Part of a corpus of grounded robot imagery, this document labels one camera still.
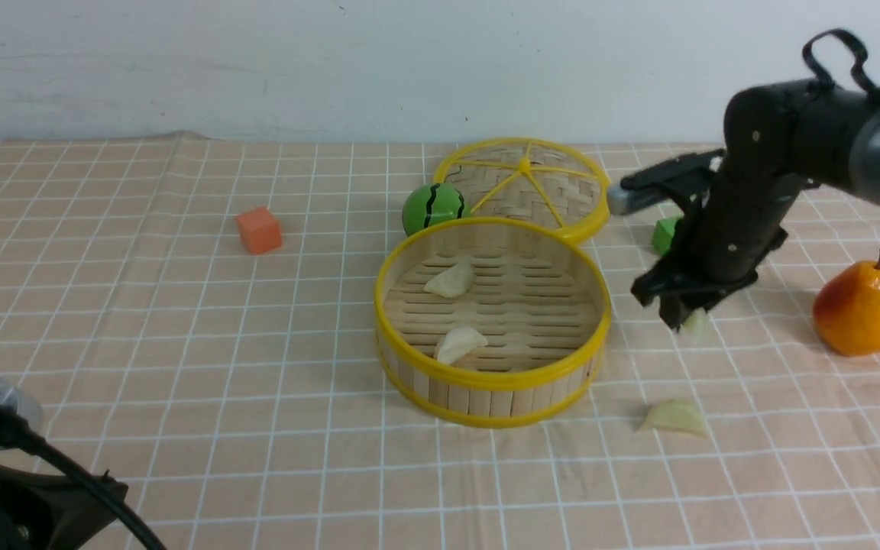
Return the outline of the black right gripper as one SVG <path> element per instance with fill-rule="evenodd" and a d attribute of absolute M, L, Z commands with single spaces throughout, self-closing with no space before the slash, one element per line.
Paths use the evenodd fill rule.
<path fill-rule="evenodd" d="M 631 294 L 645 308 L 659 299 L 660 318 L 678 333 L 694 313 L 757 282 L 760 264 L 785 243 L 781 224 L 803 190 L 803 177 L 792 173 L 719 170 L 689 206 L 670 251 L 633 280 Z"/>

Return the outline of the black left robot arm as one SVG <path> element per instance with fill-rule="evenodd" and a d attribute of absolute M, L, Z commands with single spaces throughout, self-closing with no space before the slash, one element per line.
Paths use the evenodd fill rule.
<path fill-rule="evenodd" d="M 0 409 L 24 418 L 35 434 L 40 431 L 39 402 L 1 378 Z M 83 549 L 117 518 L 67 476 L 0 465 L 0 549 Z"/>

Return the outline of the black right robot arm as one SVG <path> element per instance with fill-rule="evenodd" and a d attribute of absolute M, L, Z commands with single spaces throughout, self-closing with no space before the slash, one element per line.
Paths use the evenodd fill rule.
<path fill-rule="evenodd" d="M 671 330 L 757 281 L 804 190 L 825 185 L 880 206 L 880 89 L 752 87 L 730 100 L 723 133 L 722 149 L 661 161 L 608 195 L 615 215 L 663 201 L 682 211 L 669 251 L 631 286 L 641 306 L 659 303 Z"/>

